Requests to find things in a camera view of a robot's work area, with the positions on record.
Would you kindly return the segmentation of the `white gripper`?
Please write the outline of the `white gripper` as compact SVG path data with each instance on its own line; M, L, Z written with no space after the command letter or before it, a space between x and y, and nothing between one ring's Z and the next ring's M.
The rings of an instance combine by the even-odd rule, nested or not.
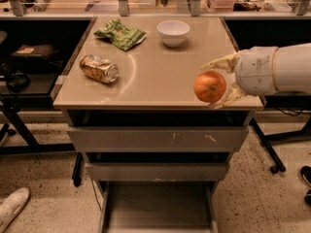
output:
M277 50L277 47L253 47L202 65L201 71L224 70L235 73L236 83L229 87L219 101L210 103L209 108L226 107L247 94L261 96L275 93L277 89L273 68Z

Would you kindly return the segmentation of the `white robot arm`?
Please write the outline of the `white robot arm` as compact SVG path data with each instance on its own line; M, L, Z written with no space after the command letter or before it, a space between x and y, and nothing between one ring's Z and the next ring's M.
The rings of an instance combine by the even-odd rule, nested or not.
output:
M245 96L311 93L311 44L252 47L210 61L200 70L224 70L234 75L234 82L222 98L210 102L213 109L226 107Z

